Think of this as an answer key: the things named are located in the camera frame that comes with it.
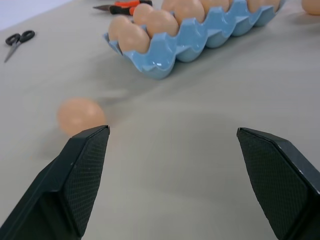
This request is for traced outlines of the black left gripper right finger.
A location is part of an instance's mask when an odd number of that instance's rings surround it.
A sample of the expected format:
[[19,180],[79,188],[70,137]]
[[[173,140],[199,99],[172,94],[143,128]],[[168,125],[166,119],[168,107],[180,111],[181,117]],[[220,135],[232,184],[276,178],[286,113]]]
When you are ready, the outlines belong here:
[[240,127],[246,171],[279,240],[320,238],[320,172],[287,139]]

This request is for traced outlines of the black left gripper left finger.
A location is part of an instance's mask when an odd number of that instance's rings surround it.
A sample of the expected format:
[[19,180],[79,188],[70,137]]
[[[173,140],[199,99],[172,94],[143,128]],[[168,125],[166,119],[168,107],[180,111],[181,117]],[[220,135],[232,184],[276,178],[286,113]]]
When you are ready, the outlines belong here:
[[102,125],[71,137],[0,228],[2,240],[80,240],[98,194],[110,136]]

